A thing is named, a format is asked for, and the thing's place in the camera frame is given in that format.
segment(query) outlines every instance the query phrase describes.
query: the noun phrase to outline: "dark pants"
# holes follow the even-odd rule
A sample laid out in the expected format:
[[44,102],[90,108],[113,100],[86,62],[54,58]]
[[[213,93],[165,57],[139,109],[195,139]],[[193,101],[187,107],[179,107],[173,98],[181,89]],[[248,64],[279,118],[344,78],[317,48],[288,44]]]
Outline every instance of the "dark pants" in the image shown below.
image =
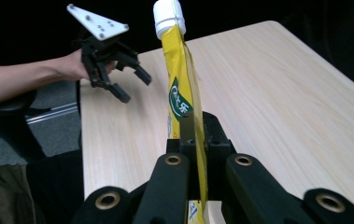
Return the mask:
[[84,201],[81,150],[29,163],[26,173],[47,223],[69,223]]

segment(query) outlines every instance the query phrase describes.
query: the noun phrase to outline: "chair leg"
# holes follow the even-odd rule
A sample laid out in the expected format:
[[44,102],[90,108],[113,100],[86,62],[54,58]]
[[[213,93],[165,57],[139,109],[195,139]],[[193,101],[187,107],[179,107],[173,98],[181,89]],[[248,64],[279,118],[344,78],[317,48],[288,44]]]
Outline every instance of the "chair leg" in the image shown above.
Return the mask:
[[46,158],[24,115],[0,117],[0,137],[27,162]]

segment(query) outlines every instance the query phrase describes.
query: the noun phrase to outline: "dark background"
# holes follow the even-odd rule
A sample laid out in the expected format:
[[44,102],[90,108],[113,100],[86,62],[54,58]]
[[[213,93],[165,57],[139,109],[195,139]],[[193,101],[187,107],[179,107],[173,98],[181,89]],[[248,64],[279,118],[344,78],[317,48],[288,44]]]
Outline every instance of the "dark background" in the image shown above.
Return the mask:
[[[73,49],[81,26],[66,11],[70,3],[127,23],[122,42],[138,52],[161,47],[154,30],[153,0],[0,0],[0,64],[29,63]],[[249,25],[278,21],[354,80],[352,0],[180,0],[186,40]]]

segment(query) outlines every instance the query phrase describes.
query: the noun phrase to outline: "wooden table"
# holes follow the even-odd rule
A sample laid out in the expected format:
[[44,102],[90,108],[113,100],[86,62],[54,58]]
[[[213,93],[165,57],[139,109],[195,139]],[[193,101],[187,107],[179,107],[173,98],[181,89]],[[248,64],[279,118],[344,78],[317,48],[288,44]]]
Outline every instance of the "wooden table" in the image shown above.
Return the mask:
[[[273,21],[187,44],[203,110],[219,118],[238,152],[259,159],[299,198],[321,187],[354,203],[353,82]],[[108,185],[135,189],[165,152],[163,50],[139,60],[152,75],[148,87],[131,69],[111,74],[132,96],[129,104],[81,84],[86,196]]]

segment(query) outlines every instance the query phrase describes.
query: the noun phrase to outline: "white mounting plate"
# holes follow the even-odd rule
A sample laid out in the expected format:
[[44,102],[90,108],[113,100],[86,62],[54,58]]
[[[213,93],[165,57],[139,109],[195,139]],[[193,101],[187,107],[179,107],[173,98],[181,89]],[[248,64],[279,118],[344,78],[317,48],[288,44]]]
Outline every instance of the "white mounting plate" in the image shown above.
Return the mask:
[[73,4],[69,4],[66,10],[98,40],[106,40],[129,30],[127,24],[113,21],[82,8],[75,7]]

